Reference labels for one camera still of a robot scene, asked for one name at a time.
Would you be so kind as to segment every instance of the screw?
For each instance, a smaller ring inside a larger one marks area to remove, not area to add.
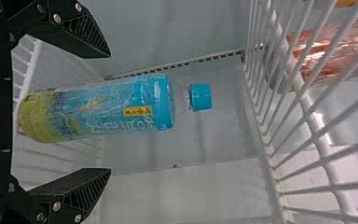
[[[8,33],[8,39],[10,40],[10,42],[16,41],[16,38],[14,37],[14,35],[12,33]]]
[[[53,19],[55,22],[57,22],[58,24],[61,23],[61,16],[59,14],[54,14],[53,15]]]
[[[60,209],[61,209],[61,203],[60,203],[60,202],[56,202],[56,203],[53,205],[53,211],[54,211],[54,212],[58,212]]]
[[[9,183],[8,184],[8,193],[12,193],[14,192],[15,188],[14,188],[14,184],[13,183]]]
[[[45,9],[42,7],[42,5],[37,5],[36,7],[40,13],[43,13],[45,11]]]
[[[83,10],[82,6],[78,3],[75,4],[76,11],[81,12]]]
[[[81,221],[81,215],[79,214],[75,217],[75,223],[79,223],[80,221]]]
[[[45,215],[43,213],[39,213],[36,217],[36,221],[41,222],[45,219]]]

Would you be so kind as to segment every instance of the blue bottle label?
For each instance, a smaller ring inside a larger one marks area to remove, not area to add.
[[[163,74],[104,82],[89,90],[39,92],[22,102],[20,123],[40,142],[167,130],[174,124],[172,95],[172,83]]]

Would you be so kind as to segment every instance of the plastic bottle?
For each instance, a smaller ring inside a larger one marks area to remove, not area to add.
[[[23,131],[43,143],[124,131],[164,131],[188,110],[212,108],[208,84],[184,88],[164,74],[126,77],[80,89],[29,94],[19,113]]]

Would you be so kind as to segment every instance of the orange plastic package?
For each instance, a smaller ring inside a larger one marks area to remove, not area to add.
[[[328,50],[331,40],[337,34],[342,23],[333,23],[326,25],[317,40],[313,43],[310,54],[306,57],[300,68],[300,73],[304,79],[310,77],[312,69],[317,65],[319,60],[324,56]],[[313,31],[304,31],[298,39],[294,57],[298,60],[301,56],[302,50],[307,46],[307,42],[312,36]],[[295,34],[289,34],[287,41],[289,44],[293,41]],[[324,65],[321,73],[312,82],[312,86],[321,86],[326,84],[334,77],[338,76],[345,67],[350,64],[357,56],[358,52],[358,22],[348,31],[346,37],[342,38],[338,46],[334,49],[333,54]],[[351,78],[358,77],[358,69],[353,73]]]

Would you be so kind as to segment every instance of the blue bottle cap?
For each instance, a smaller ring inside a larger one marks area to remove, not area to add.
[[[190,104],[194,112],[212,108],[211,87],[207,83],[190,85]]]

